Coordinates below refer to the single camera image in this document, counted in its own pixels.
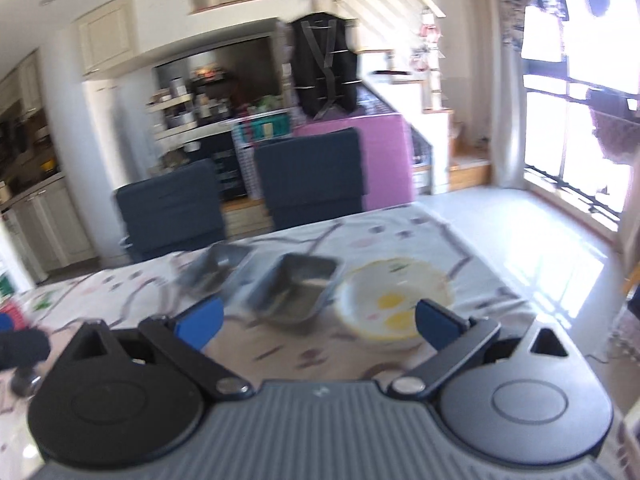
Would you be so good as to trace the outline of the black hanging garment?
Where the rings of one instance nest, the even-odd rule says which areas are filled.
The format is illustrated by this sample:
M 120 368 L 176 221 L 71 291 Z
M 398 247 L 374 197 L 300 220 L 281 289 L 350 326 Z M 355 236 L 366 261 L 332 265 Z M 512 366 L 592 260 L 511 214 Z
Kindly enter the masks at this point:
M 290 24 L 291 67 L 297 102 L 308 118 L 321 119 L 334 108 L 358 108 L 359 58 L 352 21 L 316 12 Z

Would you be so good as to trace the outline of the white perforated basket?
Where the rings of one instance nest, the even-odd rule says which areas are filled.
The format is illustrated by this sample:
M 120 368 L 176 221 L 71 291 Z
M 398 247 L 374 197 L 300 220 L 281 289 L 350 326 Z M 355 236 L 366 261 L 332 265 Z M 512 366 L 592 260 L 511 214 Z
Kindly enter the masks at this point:
M 251 200 L 262 198 L 262 177 L 259 157 L 265 148 L 292 136 L 292 120 L 287 110 L 241 118 L 231 130 L 236 158 L 247 196 Z

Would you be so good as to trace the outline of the small steel rectangular tray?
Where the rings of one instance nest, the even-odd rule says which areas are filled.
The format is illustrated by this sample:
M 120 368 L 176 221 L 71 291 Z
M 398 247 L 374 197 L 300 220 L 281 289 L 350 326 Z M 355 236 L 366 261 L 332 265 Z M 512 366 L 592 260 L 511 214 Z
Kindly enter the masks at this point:
M 226 292 L 244 272 L 253 255 L 254 249 L 247 245 L 215 243 L 178 273 L 176 284 L 192 297 Z

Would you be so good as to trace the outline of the left dark blue chair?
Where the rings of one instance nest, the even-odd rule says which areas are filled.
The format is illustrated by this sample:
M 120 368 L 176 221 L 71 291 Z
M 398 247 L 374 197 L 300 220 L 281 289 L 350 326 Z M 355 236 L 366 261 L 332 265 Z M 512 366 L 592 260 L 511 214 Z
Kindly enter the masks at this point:
M 114 197 L 126 230 L 122 247 L 135 263 L 227 238 L 218 178 L 209 159 L 125 185 Z

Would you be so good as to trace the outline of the beige window curtain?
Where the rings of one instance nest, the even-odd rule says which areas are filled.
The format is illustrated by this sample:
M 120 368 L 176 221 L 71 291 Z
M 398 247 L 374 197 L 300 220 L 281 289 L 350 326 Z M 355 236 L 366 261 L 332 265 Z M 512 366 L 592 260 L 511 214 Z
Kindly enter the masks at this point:
M 526 92 L 522 47 L 529 0 L 491 0 L 494 5 L 494 84 L 489 153 L 499 188 L 524 188 Z

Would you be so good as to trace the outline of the large steel rectangular tray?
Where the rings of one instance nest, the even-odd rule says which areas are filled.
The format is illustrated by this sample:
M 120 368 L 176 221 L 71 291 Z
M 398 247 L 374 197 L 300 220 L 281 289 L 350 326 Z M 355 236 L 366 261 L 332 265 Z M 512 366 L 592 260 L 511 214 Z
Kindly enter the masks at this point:
M 256 281 L 242 308 L 257 321 L 291 334 L 310 334 L 341 281 L 340 258 L 288 252 Z

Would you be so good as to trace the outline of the right dark blue chair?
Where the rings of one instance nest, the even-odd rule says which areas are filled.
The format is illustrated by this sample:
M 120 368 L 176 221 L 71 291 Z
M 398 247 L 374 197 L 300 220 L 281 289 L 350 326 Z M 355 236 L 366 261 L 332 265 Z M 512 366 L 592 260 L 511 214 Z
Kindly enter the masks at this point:
M 367 185 L 353 128 L 268 146 L 259 171 L 262 197 L 278 231 L 363 211 Z

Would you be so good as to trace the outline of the yellow rimmed ceramic bowl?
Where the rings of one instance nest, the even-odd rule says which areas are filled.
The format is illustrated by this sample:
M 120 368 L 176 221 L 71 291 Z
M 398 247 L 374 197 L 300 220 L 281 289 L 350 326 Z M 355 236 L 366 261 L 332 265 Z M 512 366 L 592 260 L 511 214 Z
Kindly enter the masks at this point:
M 400 351 L 421 343 L 414 310 L 422 299 L 451 307 L 454 288 L 450 278 L 422 260 L 384 259 L 345 275 L 335 289 L 334 312 L 363 344 Z

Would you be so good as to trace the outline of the pink storage box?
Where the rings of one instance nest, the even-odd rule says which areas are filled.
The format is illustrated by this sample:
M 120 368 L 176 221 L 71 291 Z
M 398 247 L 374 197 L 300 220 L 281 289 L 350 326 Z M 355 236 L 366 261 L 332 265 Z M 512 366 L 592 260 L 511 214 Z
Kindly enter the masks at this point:
M 416 198 L 412 177 L 413 147 L 409 127 L 401 114 L 377 114 L 310 122 L 293 136 L 321 136 L 353 128 L 359 133 L 362 171 L 367 194 L 364 210 L 408 204 Z

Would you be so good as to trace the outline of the dark blue chair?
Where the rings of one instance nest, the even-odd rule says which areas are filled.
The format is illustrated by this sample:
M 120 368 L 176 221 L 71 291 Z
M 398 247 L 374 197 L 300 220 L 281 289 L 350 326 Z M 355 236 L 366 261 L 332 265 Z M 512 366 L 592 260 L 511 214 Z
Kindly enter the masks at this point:
M 367 185 L 353 128 L 268 146 L 259 171 L 262 197 L 278 231 L 363 211 Z
M 218 178 L 209 159 L 125 185 L 114 197 L 126 230 L 122 247 L 135 263 L 227 238 Z

